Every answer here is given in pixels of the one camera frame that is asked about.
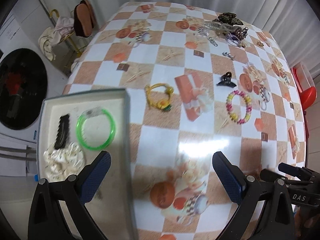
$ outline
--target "bracelet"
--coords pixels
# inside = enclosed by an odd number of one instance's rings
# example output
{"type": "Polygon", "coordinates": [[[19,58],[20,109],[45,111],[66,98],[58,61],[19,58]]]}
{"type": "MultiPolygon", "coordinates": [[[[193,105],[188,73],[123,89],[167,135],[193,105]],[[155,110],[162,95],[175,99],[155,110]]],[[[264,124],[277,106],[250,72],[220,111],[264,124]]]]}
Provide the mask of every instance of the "bracelet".
{"type": "Polygon", "coordinates": [[[244,93],[243,91],[235,90],[231,92],[227,97],[226,107],[232,121],[236,122],[237,124],[243,124],[249,121],[252,111],[251,98],[248,95],[246,95],[246,93],[244,93]],[[239,119],[238,115],[233,112],[231,102],[235,95],[241,96],[244,99],[245,104],[247,106],[245,117],[243,119],[239,119]]]}
{"type": "Polygon", "coordinates": [[[147,102],[150,107],[156,107],[164,112],[170,111],[170,109],[171,109],[170,100],[171,100],[171,96],[173,94],[173,87],[169,86],[166,83],[158,83],[158,84],[154,84],[153,86],[146,85],[144,90],[146,92],[147,102]],[[150,92],[152,89],[157,88],[157,87],[166,87],[165,93],[169,96],[169,98],[168,99],[161,99],[156,103],[153,102],[150,99],[150,92]]]}

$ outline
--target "brown slipper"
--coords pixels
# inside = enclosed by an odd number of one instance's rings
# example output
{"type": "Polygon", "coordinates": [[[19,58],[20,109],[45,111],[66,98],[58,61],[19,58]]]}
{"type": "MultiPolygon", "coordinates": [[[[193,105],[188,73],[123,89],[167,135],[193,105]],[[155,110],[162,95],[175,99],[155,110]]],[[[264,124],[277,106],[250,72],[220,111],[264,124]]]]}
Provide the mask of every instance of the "brown slipper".
{"type": "Polygon", "coordinates": [[[97,24],[97,20],[96,20],[96,17],[94,15],[94,11],[93,11],[91,3],[88,0],[82,0],[80,3],[84,3],[85,5],[87,5],[87,7],[89,9],[89,12],[90,12],[92,28],[94,28],[95,25],[97,24]]]}
{"type": "Polygon", "coordinates": [[[77,36],[87,38],[92,34],[91,16],[86,4],[80,3],[75,7],[75,22],[73,27],[77,36]]]}

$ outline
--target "washing machine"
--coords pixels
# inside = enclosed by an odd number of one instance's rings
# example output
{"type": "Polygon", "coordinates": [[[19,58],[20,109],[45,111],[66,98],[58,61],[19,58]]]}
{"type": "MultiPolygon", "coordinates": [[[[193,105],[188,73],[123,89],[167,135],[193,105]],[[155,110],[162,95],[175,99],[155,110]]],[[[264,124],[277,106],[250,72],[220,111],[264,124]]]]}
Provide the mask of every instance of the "washing machine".
{"type": "Polygon", "coordinates": [[[0,29],[0,136],[35,145],[45,98],[62,94],[68,78],[43,55],[14,15],[0,29]]]}

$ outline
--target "black round door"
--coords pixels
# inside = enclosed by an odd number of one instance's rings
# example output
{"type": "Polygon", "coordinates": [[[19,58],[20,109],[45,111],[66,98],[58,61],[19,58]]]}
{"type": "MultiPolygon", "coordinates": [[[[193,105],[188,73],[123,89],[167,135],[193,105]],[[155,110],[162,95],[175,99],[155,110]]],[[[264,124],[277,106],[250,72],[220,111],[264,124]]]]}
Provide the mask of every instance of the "black round door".
{"type": "Polygon", "coordinates": [[[17,49],[0,62],[0,122],[13,130],[30,126],[47,95],[47,71],[30,49],[17,49]]]}

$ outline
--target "checkered tablecloth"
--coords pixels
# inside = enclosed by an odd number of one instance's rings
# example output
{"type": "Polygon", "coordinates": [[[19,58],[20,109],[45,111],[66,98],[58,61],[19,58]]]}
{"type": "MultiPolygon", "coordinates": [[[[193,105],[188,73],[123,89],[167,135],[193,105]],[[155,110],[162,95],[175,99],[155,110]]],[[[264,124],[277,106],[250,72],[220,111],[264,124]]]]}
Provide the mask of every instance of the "checkered tablecloth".
{"type": "MultiPolygon", "coordinates": [[[[245,48],[232,46],[224,38],[218,38],[215,47],[197,29],[218,15],[176,3],[126,3],[94,36],[65,87],[64,94],[127,88],[134,210],[140,239],[215,239],[237,207],[212,168],[216,151],[222,151],[245,174],[255,176],[263,168],[278,172],[280,162],[304,164],[300,99],[278,44],[269,33],[244,23],[249,28],[245,48]],[[194,55],[194,50],[203,52],[203,57],[194,55]],[[223,52],[230,52],[235,60],[223,52]],[[216,86],[228,71],[238,85],[235,89],[246,91],[240,76],[247,74],[255,79],[252,85],[260,90],[264,87],[269,94],[264,105],[254,91],[250,93],[252,115],[243,125],[231,121],[225,108],[234,89],[216,86]],[[192,122],[175,78],[195,73],[210,100],[206,111],[192,122]],[[174,88],[171,111],[148,107],[144,88],[155,83],[174,88]],[[297,137],[294,146],[290,129],[297,137]]],[[[151,93],[154,100],[165,96],[164,88],[151,93]]],[[[244,102],[235,97],[232,103],[235,112],[244,116],[244,102]]],[[[249,230],[261,207],[258,205],[249,230]]]]}

